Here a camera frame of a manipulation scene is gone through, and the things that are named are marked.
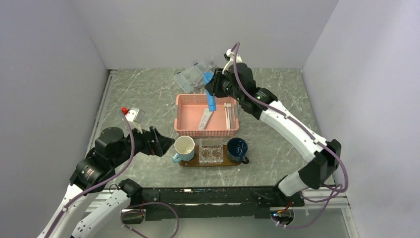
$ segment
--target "dark blue mug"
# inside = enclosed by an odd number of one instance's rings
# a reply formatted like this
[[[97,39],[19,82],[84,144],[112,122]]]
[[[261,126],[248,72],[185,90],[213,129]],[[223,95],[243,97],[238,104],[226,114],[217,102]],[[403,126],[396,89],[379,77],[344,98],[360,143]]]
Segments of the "dark blue mug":
[[[248,145],[245,140],[241,138],[232,138],[227,142],[227,158],[232,163],[242,162],[243,164],[249,163],[246,157]]]

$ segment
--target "orange wire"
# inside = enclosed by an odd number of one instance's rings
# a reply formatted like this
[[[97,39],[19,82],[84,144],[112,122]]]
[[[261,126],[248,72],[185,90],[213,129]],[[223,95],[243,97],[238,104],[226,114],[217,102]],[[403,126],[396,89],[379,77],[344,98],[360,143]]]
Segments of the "orange wire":
[[[287,205],[287,207],[284,210],[279,210],[277,211],[277,213],[283,213],[285,211],[287,211],[287,209],[289,209],[289,207],[292,205],[292,201],[289,202],[289,204]]]

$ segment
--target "mug handle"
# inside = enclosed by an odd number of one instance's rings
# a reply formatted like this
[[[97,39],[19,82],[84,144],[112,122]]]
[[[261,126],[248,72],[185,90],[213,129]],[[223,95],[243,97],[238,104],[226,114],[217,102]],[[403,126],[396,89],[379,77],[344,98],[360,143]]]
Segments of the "mug handle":
[[[246,165],[247,163],[249,163],[249,159],[248,159],[248,157],[246,157],[246,156],[242,157],[242,158],[241,158],[241,162],[242,162],[242,164],[244,164],[244,165]]]
[[[172,157],[172,162],[174,163],[179,163],[181,161],[181,157],[179,157],[179,153],[176,153],[173,157]]]

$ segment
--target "light blue mug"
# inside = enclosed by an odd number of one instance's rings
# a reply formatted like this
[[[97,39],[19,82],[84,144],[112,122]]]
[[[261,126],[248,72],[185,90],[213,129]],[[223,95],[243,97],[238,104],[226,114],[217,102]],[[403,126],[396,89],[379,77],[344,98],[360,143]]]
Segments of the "light blue mug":
[[[176,154],[172,157],[172,162],[179,163],[181,160],[190,161],[194,157],[194,140],[189,136],[181,136],[176,139],[174,147]]]

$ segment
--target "blue tube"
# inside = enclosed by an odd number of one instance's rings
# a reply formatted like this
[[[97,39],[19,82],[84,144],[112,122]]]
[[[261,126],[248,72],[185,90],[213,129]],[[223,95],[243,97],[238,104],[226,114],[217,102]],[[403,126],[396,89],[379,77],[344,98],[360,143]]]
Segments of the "blue tube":
[[[211,81],[211,78],[213,78],[212,72],[203,73],[203,79],[204,83],[208,84]],[[210,95],[210,93],[206,90],[207,93],[207,104],[209,105],[209,111],[214,112],[216,111],[216,100],[214,99],[214,96]]]

